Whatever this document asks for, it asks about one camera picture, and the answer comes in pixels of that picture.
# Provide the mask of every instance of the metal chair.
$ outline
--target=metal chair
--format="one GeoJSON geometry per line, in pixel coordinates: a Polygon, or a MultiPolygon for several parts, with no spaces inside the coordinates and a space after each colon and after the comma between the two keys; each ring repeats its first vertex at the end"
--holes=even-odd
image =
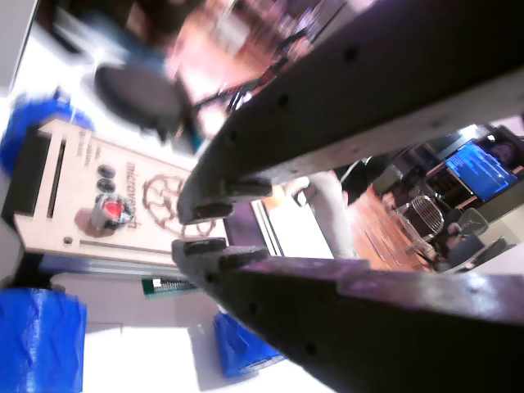
{"type": "Polygon", "coordinates": [[[475,209],[464,211],[457,224],[464,236],[480,236],[490,227],[486,219],[475,209]]]}
{"type": "Polygon", "coordinates": [[[429,242],[442,231],[444,217],[437,205],[428,196],[416,196],[410,203],[401,206],[395,212],[398,215],[404,215],[410,207],[413,208],[431,231],[431,233],[422,238],[423,241],[429,242]]]}

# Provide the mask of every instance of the television screen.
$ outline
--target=television screen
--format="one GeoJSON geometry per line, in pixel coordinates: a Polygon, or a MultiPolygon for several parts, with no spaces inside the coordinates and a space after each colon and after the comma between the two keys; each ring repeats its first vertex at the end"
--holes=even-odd
{"type": "Polygon", "coordinates": [[[466,143],[445,163],[483,201],[517,181],[515,174],[473,142],[466,143]]]}

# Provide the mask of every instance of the red button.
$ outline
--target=red button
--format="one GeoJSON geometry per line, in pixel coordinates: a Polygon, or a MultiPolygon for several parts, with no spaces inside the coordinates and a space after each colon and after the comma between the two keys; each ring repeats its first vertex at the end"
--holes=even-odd
{"type": "Polygon", "coordinates": [[[121,202],[108,200],[104,202],[103,210],[108,218],[119,219],[124,211],[124,207],[121,202]]]}

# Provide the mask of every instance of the screw hole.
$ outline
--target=screw hole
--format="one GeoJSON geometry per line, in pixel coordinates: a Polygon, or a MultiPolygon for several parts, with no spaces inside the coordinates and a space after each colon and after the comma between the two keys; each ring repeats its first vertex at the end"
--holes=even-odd
{"type": "Polygon", "coordinates": [[[259,306],[256,305],[256,303],[250,303],[249,304],[249,311],[250,313],[252,313],[253,315],[255,315],[259,310],[259,306]]]}
{"type": "Polygon", "coordinates": [[[234,129],[230,134],[229,134],[229,141],[231,143],[236,143],[237,142],[237,139],[238,139],[238,132],[236,129],[234,129]]]}
{"type": "Polygon", "coordinates": [[[305,345],[305,352],[310,356],[315,356],[318,353],[317,346],[308,342],[305,345]]]}
{"type": "Polygon", "coordinates": [[[206,274],[206,282],[208,282],[209,284],[212,284],[215,281],[216,281],[216,276],[214,274],[212,273],[206,274]]]}
{"type": "Polygon", "coordinates": [[[281,108],[286,107],[288,102],[289,96],[287,94],[283,94],[278,98],[278,106],[280,106],[281,108]]]}
{"type": "Polygon", "coordinates": [[[440,119],[437,119],[437,120],[433,120],[430,124],[430,126],[433,128],[433,129],[436,129],[438,127],[440,127],[444,122],[440,119]]]}
{"type": "Polygon", "coordinates": [[[358,55],[359,55],[359,49],[357,47],[348,47],[344,51],[344,60],[347,63],[351,63],[356,60],[358,55]]]}

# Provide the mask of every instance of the wooden table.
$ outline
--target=wooden table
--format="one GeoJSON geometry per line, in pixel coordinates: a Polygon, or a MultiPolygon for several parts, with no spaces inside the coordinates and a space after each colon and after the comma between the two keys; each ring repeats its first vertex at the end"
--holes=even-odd
{"type": "Polygon", "coordinates": [[[412,250],[400,223],[391,218],[370,187],[348,207],[355,248],[372,269],[406,272],[429,271],[412,250]]]}

